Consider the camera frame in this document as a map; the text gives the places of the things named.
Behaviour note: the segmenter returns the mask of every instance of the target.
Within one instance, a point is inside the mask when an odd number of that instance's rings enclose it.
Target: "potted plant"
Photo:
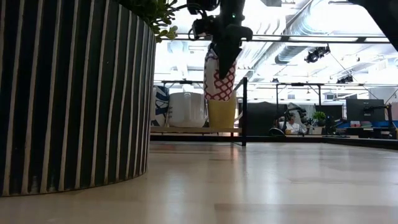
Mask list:
[[[135,15],[139,16],[156,36],[156,42],[160,43],[162,37],[175,39],[177,26],[170,26],[175,20],[173,5],[177,0],[115,0]]]
[[[313,114],[312,116],[313,119],[317,120],[317,125],[318,127],[324,127],[325,125],[325,120],[326,120],[326,114],[322,111],[317,111]]]

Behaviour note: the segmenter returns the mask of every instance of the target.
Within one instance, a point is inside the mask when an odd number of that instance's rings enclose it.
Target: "ductwork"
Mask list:
[[[323,5],[328,4],[328,1],[324,0],[313,0],[296,18],[292,25],[287,27],[284,35],[327,35],[333,30],[332,27],[322,27],[321,29],[315,28],[314,24],[317,22],[317,18],[312,15],[313,12],[319,10]],[[269,60],[275,60],[277,64],[287,64],[296,55],[305,50],[307,46],[293,46],[286,45],[282,42],[274,42],[265,52],[263,57],[257,62],[254,68],[258,68],[264,62]]]

